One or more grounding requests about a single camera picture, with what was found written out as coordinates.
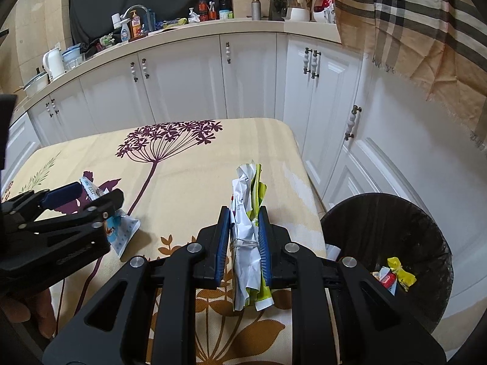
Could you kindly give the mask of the person's left hand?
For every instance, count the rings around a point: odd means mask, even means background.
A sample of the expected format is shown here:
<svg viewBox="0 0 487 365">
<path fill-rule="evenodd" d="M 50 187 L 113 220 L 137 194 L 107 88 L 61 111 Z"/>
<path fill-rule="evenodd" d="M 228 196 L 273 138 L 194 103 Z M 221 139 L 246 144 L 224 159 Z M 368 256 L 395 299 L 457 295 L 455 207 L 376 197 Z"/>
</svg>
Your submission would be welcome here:
<svg viewBox="0 0 487 365">
<path fill-rule="evenodd" d="M 44 338 L 50 339 L 55 332 L 56 318 L 49 289 L 22 301 L 1 295 L 1 309 L 12 323 L 36 319 L 39 332 Z"/>
</svg>

